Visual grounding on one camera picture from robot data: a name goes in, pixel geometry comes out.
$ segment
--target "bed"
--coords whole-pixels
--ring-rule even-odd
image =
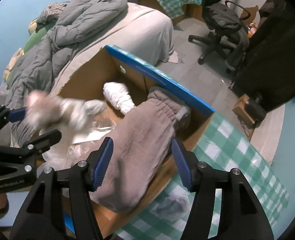
[[[178,58],[173,47],[172,32],[172,21],[165,14],[145,6],[128,3],[128,8],[115,17],[96,36],[94,42],[73,55],[72,60],[56,76],[51,94],[57,95],[74,72],[105,45],[117,45],[151,65],[155,65],[159,60],[177,63]],[[33,127],[30,127],[24,120],[13,124],[11,145],[21,146],[31,138],[34,132]]]

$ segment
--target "plush toy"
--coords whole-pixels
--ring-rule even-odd
[[[9,64],[6,66],[6,70],[3,72],[3,80],[6,81],[6,79],[9,76],[9,73],[11,72],[11,70],[13,69],[13,67],[15,66],[16,62],[18,61],[18,59],[23,55],[23,50],[22,48],[19,48],[17,50],[17,52],[15,52],[9,62]]]

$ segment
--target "metal screw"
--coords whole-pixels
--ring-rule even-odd
[[[51,167],[46,167],[44,170],[44,173],[50,173],[52,171],[52,168]]]
[[[86,161],[79,161],[78,162],[79,167],[84,167],[86,164],[87,164]]]
[[[240,175],[241,174],[241,171],[237,168],[233,168],[232,169],[232,172],[235,174],[235,175]]]
[[[205,167],[207,166],[205,162],[199,162],[197,165],[198,165],[200,168],[205,168]]]
[[[31,167],[30,165],[26,165],[26,166],[24,167],[24,169],[25,169],[26,172],[30,172],[30,171],[32,171],[32,167]]]

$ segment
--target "gray fleece pants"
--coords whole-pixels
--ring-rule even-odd
[[[114,143],[113,155],[102,186],[90,192],[91,199],[117,212],[136,207],[157,168],[168,154],[179,128],[190,121],[190,108],[169,91],[152,87],[147,101],[129,111],[106,136]],[[105,137],[81,144],[86,160]]]

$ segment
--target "pillow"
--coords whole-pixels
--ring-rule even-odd
[[[4,105],[6,96],[0,95],[0,106]],[[0,145],[10,146],[11,145],[11,123],[8,123],[0,130]]]
[[[55,25],[55,22],[51,22],[51,23],[47,24],[46,26],[44,26],[37,33],[36,32],[32,33],[23,48],[24,53],[27,53],[30,49],[33,48],[34,45],[39,44],[41,42],[41,39],[43,38],[43,36],[46,35],[47,31],[49,29],[51,29],[54,25]]]

